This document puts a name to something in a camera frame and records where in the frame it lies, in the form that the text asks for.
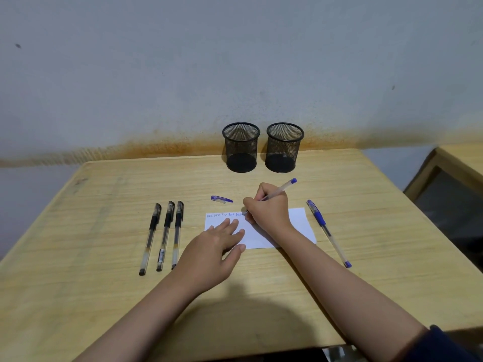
person's right arm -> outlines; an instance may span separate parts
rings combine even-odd
[[[244,199],[247,219],[283,248],[337,327],[370,360],[402,359],[427,328],[299,233],[290,223],[285,193],[259,201],[275,189],[261,183],[255,198]]]

black rubber grip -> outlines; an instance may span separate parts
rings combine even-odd
[[[183,215],[181,213],[176,213],[176,223],[174,225],[176,227],[180,227],[182,220],[183,220]]]
[[[157,216],[151,217],[151,223],[149,224],[149,230],[155,230],[157,225]]]
[[[166,219],[164,220],[164,227],[171,226],[171,222],[173,221],[173,214],[172,213],[166,213]]]

person's left hand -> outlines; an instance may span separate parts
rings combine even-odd
[[[237,226],[237,219],[230,223],[230,219],[226,218],[220,225],[203,231],[184,249],[172,273],[182,282],[187,282],[196,296],[226,280],[245,251],[245,244],[237,245],[245,230],[232,235]],[[222,260],[224,251],[231,248],[230,254]]]

person's left arm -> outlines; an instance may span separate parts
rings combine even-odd
[[[183,252],[178,265],[135,307],[82,352],[74,361],[142,361],[166,328],[200,294],[231,274],[245,245],[245,231],[233,234],[236,219],[203,231]],[[231,250],[222,260],[223,252]]]

forearm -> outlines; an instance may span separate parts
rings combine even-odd
[[[160,335],[195,297],[193,291],[178,281],[175,274],[168,274],[75,361],[144,360]]]
[[[335,324],[373,361],[390,361],[426,331],[413,316],[295,229],[274,239]]]

